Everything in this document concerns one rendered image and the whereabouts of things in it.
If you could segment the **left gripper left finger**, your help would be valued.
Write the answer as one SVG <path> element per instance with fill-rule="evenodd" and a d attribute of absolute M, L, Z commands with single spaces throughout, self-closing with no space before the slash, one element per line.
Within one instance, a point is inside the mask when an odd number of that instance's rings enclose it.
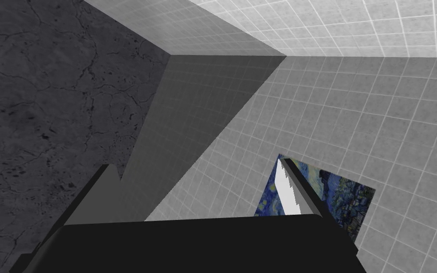
<path fill-rule="evenodd" d="M 64 225 L 124 222 L 120 177 L 114 164 L 102 164 L 58 217 L 43 241 Z"/>

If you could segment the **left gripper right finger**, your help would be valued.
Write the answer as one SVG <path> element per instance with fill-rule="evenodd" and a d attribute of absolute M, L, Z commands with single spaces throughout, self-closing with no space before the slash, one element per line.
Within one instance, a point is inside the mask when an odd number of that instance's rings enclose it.
<path fill-rule="evenodd" d="M 286 215 L 315 214 L 327 220 L 333 219 L 292 159 L 276 160 L 274 183 Z"/>

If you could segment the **blue starry night painting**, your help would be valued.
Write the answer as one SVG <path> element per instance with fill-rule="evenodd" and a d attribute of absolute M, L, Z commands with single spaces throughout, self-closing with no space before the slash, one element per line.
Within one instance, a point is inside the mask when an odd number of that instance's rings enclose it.
<path fill-rule="evenodd" d="M 375 195 L 375 189 L 314 165 L 292 159 L 300 173 L 327 207 L 336 223 L 356 241 Z M 276 165 L 268 177 L 254 216 L 279 216 L 285 212 L 275 187 Z"/>

